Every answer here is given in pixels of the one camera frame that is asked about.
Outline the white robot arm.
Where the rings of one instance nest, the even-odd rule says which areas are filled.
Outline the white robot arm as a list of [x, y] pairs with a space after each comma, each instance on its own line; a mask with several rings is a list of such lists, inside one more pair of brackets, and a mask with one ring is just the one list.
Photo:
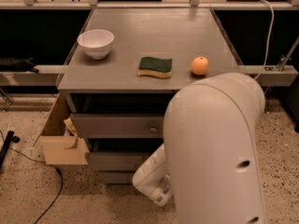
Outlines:
[[133, 185], [156, 204], [173, 199], [179, 224], [267, 224], [255, 146], [265, 106], [251, 77], [227, 73], [180, 90], [164, 115], [163, 144]]

